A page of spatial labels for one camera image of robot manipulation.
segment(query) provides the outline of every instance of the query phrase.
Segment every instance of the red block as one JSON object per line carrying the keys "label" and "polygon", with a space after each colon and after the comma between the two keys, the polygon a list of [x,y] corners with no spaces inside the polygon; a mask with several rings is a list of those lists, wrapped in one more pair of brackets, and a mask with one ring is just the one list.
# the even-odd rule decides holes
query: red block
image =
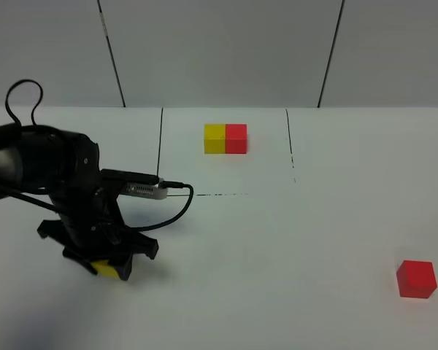
{"label": "red block", "polygon": [[402,297],[426,299],[437,288],[433,264],[429,261],[404,260],[396,275]]}
{"label": "red block", "polygon": [[247,125],[226,124],[226,153],[247,153]]}

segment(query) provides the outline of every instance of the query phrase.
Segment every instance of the white tabletop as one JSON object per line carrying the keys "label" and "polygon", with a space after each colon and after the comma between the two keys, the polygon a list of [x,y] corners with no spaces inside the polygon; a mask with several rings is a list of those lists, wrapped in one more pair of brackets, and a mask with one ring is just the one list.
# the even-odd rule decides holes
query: white tabletop
{"label": "white tabletop", "polygon": [[[106,167],[156,172],[159,109],[37,119],[88,134]],[[127,283],[41,240],[51,212],[0,201],[0,349],[438,349],[438,289],[402,299],[395,276],[403,259],[424,259],[438,281],[438,109],[288,119],[292,155],[284,109],[164,110],[159,175],[200,195],[150,233],[158,256],[137,257]],[[204,155],[205,123],[247,123],[250,153]],[[185,200],[120,207],[146,225]]]}

